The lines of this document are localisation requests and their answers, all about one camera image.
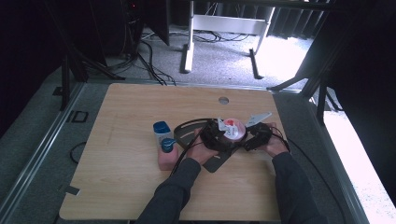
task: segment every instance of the hand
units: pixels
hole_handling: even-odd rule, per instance
[[[267,123],[268,127],[271,128],[276,128],[276,123]],[[272,129],[273,133],[279,135],[276,129]],[[270,138],[268,141],[267,145],[264,145],[262,147],[258,147],[258,149],[262,149],[266,151],[272,158],[275,157],[276,155],[282,153],[282,152],[289,152],[288,149],[286,148],[285,144],[280,140],[278,137],[273,136]]]
[[[199,131],[200,129],[195,129],[194,134],[197,135]],[[192,158],[198,161],[201,165],[205,164],[205,162],[210,158],[219,154],[217,151],[205,147],[200,136],[197,137],[192,145],[193,147],[187,151],[187,158]]]

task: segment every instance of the hole in board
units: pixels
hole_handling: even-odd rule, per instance
[[[222,105],[227,105],[228,103],[230,103],[230,100],[229,100],[227,97],[225,97],[225,96],[221,96],[221,97],[219,98],[219,102],[220,102]]]

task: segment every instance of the plastic bottle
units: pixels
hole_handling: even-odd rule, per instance
[[[224,134],[228,141],[239,142],[247,132],[245,125],[238,119],[225,119],[224,124],[229,127],[229,131]]]
[[[153,125],[158,151],[158,165],[162,171],[170,171],[178,159],[178,149],[175,139],[165,121],[158,121]]]

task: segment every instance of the blue bottle cap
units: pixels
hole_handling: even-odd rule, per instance
[[[173,144],[176,142],[175,139],[173,138],[165,138],[161,142],[161,148],[163,149],[163,152],[169,153],[173,149]]]
[[[165,121],[158,121],[152,125],[155,133],[170,133],[171,130]]]

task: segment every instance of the person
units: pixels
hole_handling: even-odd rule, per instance
[[[276,124],[267,124],[276,133]],[[195,143],[200,143],[198,136]],[[284,143],[272,136],[268,144],[258,149],[273,159],[276,170],[276,199],[282,223],[321,224],[328,223],[322,216],[311,194],[312,186],[304,170],[290,155]],[[193,183],[207,162],[217,151],[195,144],[189,149],[177,171],[156,188],[154,196],[135,224],[178,223],[180,212],[187,204]]]

